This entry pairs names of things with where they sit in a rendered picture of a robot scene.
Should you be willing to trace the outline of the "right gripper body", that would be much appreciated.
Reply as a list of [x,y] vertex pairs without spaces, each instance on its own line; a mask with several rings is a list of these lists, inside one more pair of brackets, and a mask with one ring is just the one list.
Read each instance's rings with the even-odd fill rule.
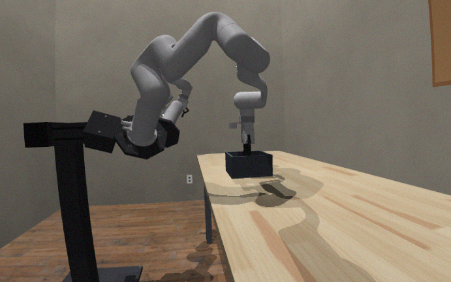
[[247,135],[250,134],[251,143],[255,143],[255,134],[254,134],[254,124],[255,122],[245,122],[245,123],[239,123],[241,124],[241,142],[243,144],[246,144],[247,142]]

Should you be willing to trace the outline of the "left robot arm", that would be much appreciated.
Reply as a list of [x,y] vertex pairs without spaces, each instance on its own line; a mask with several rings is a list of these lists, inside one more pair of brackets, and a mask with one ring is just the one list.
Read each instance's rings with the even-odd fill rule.
[[[169,80],[164,75],[164,73],[162,72],[162,70],[160,68],[159,68],[159,70],[163,74],[165,80],[168,83],[174,84],[174,85],[176,85],[177,88],[182,89],[182,92],[181,92],[181,94],[179,94],[179,96],[188,100],[189,95],[191,93],[191,90],[193,88],[192,85],[190,84],[190,82],[188,82],[184,78],[180,78],[179,80],[176,80],[176,81]],[[165,118],[165,119],[169,119],[175,124],[177,119],[178,119],[178,117],[180,116],[180,114],[183,111],[183,105],[179,101],[173,101],[166,107],[166,105],[172,99],[173,99],[173,95],[170,92],[170,96],[169,96],[168,100],[165,102],[165,104],[163,106],[163,109],[162,109],[162,112],[161,112],[161,117]]]

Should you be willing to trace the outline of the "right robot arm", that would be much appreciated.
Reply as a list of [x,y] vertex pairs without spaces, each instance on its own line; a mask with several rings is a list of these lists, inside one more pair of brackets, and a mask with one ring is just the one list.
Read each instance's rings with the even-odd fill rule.
[[[153,39],[131,67],[131,76],[140,92],[133,121],[121,121],[128,139],[137,146],[149,146],[157,138],[156,126],[165,102],[170,96],[169,80],[182,78],[216,41],[224,53],[236,62],[241,82],[258,88],[257,92],[239,92],[234,105],[239,108],[239,122],[255,122],[255,108],[264,108],[267,85],[259,73],[270,63],[268,51],[250,37],[233,19],[220,12],[199,18],[177,42],[169,35]],[[256,74],[258,73],[258,74]],[[229,123],[229,129],[237,129]]]

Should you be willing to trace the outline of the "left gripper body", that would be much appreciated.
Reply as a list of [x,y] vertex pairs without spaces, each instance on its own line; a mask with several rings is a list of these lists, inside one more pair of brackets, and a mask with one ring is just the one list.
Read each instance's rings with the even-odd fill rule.
[[188,100],[183,97],[178,97],[177,101],[179,101],[183,105],[183,110],[186,109]]

